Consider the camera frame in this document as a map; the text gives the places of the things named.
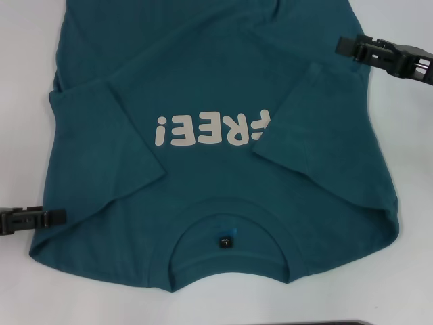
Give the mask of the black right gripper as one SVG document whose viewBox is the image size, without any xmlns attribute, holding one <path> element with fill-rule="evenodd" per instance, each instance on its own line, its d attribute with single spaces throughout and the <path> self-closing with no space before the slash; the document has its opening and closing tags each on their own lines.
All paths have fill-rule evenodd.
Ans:
<svg viewBox="0 0 433 325">
<path fill-rule="evenodd" d="M 418 47 L 403 46 L 399 50 L 394 43 L 358 35 L 355 39 L 340 37 L 335 52 L 388 74 L 432 85 L 432 54 Z"/>
</svg>

